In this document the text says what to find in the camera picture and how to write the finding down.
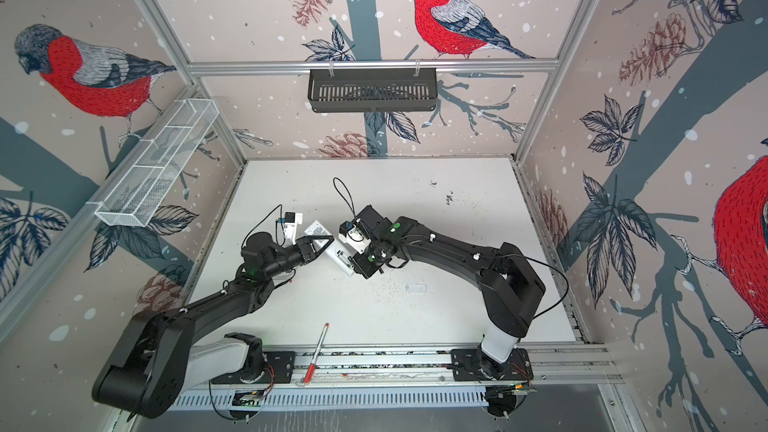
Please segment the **white remote control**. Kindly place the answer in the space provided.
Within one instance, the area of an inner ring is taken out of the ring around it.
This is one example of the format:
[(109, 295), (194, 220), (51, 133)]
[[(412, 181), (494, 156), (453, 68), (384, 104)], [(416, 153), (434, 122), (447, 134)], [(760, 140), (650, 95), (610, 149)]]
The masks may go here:
[[(315, 220), (304, 230), (304, 234), (331, 235), (331, 232), (319, 221)], [(327, 249), (323, 250), (323, 255), (327, 256), (347, 276), (355, 275), (354, 268), (350, 261), (349, 251), (341, 242), (334, 239), (334, 242)]]

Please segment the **white battery compartment cover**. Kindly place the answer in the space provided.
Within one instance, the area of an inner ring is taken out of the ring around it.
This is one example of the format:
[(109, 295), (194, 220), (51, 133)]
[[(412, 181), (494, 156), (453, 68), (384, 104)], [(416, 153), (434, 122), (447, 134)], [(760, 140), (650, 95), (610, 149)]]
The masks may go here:
[(425, 293), (427, 286), (424, 284), (407, 284), (406, 291), (409, 293)]

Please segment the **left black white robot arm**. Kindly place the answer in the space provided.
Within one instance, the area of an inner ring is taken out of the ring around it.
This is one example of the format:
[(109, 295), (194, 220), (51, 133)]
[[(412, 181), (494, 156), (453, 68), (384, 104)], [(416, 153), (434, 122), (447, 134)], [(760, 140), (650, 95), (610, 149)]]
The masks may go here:
[(319, 258), (334, 239), (309, 235), (288, 247), (257, 232), (241, 247), (242, 262), (232, 280), (198, 301), (165, 312), (134, 315), (92, 388), (92, 399), (133, 415), (157, 418), (187, 389), (226, 374), (245, 381), (272, 379), (260, 338), (229, 333), (207, 346), (199, 340), (265, 305), (276, 276)]

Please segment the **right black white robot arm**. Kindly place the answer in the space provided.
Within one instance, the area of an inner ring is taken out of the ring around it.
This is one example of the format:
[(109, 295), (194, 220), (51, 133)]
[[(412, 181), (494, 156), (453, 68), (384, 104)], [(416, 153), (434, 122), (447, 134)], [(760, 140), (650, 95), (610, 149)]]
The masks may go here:
[(398, 268), (425, 263), (476, 286), (491, 322), (478, 350), (478, 366), (489, 378), (501, 375), (527, 336), (546, 292), (529, 260), (511, 243), (494, 248), (462, 242), (412, 218), (390, 221), (370, 205), (339, 226), (339, 238), (356, 251), (352, 269), (365, 278), (399, 259)]

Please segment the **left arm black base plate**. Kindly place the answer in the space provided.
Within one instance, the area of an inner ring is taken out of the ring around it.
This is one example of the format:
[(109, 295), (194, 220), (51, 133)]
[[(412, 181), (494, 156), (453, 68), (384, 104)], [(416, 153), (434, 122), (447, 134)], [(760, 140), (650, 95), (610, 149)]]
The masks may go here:
[(243, 368), (218, 376), (212, 380), (212, 383), (238, 386), (288, 384), (292, 380), (295, 359), (296, 353), (293, 351), (264, 352), (259, 372)]

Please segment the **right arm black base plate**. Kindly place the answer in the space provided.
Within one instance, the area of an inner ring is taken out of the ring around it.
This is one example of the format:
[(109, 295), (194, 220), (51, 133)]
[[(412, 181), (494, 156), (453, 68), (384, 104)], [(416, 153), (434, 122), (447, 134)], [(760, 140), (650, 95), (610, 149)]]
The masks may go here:
[(472, 381), (521, 381), (530, 382), (533, 371), (528, 352), (515, 348), (502, 363), (484, 354), (480, 347), (475, 349), (453, 349), (447, 368), (457, 382)]

